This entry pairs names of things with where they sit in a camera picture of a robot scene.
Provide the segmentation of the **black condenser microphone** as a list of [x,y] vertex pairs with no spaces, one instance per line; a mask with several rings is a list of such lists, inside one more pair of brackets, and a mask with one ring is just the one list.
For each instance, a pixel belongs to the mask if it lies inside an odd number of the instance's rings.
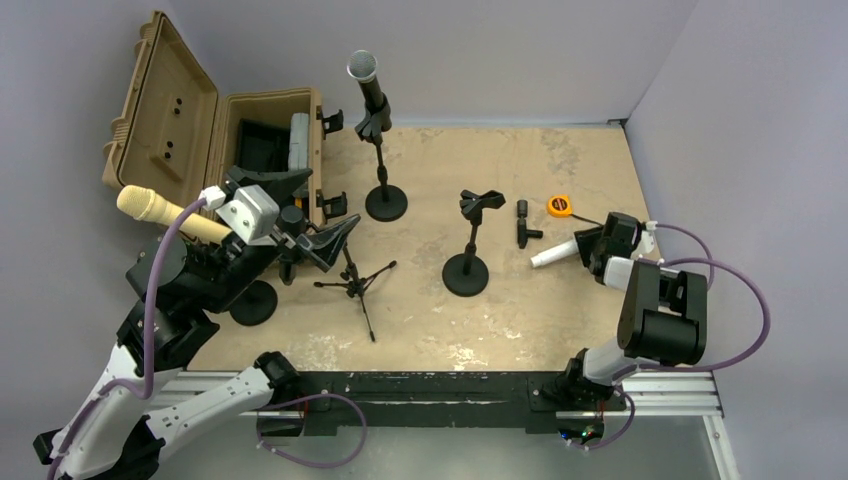
[[297,237],[306,228],[306,218],[303,211],[294,205],[285,206],[280,211],[276,227],[281,234],[278,243],[280,253],[278,276],[284,285],[289,286],[296,278],[297,266],[304,260],[303,254],[296,244]]

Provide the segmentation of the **white wireless microphone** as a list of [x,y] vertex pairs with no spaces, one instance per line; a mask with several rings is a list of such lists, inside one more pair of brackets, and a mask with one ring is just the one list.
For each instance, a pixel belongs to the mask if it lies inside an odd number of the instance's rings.
[[551,247],[531,257],[533,268],[541,268],[551,263],[566,259],[579,252],[577,241],[572,239],[562,244]]

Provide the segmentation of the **tripod shock mount stand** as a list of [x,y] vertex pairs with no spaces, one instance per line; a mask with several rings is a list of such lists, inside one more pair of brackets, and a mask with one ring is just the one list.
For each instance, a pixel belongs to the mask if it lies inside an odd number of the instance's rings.
[[[311,233],[315,233],[317,230],[323,229],[323,228],[327,228],[327,227],[317,227],[312,222],[307,221],[307,227],[306,227],[306,230],[303,233],[311,234]],[[367,326],[367,330],[368,330],[370,340],[372,342],[375,342],[376,341],[376,335],[375,335],[375,332],[373,330],[371,320],[370,320],[370,316],[368,314],[367,307],[366,307],[366,304],[365,304],[365,294],[368,291],[369,287],[373,284],[373,282],[377,279],[377,277],[379,275],[381,275],[382,273],[384,273],[388,270],[391,270],[391,269],[393,269],[397,266],[397,261],[392,260],[386,266],[377,270],[373,274],[368,275],[368,276],[362,276],[359,272],[357,264],[352,259],[351,253],[349,251],[348,244],[349,244],[349,242],[348,242],[348,239],[347,239],[347,244],[344,247],[344,249],[342,250],[342,252],[340,253],[344,256],[344,259],[345,259],[345,268],[339,274],[342,281],[341,282],[315,281],[313,283],[313,286],[317,287],[317,288],[327,288],[327,287],[343,288],[345,290],[346,295],[349,298],[358,299],[359,302],[360,302],[362,313],[365,316],[366,326]],[[311,261],[304,258],[304,260],[301,264],[303,264],[305,262],[311,262]]]

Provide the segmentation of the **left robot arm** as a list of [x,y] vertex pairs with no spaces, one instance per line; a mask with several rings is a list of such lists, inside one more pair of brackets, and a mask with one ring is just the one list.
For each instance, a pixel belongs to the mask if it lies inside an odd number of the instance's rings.
[[330,269],[359,223],[352,215],[328,227],[307,221],[289,198],[311,170],[263,174],[232,169],[184,208],[154,191],[122,189],[118,201],[138,219],[163,223],[164,235],[127,271],[137,303],[121,324],[104,368],[85,402],[60,429],[34,440],[52,479],[147,479],[160,464],[228,418],[331,401],[307,394],[280,352],[261,354],[224,384],[176,405],[151,408],[165,385],[186,369],[217,332],[215,313],[269,317],[274,289],[261,275],[281,259]]

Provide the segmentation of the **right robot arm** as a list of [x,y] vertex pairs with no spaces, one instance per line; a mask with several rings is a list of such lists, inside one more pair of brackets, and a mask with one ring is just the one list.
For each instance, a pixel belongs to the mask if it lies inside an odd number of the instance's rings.
[[535,397],[576,407],[598,404],[640,369],[700,361],[707,340],[708,279],[644,259],[654,248],[655,227],[612,212],[603,225],[577,231],[571,240],[532,257],[532,266],[541,268],[578,256],[597,283],[624,294],[615,336],[580,350],[563,373],[534,388]]

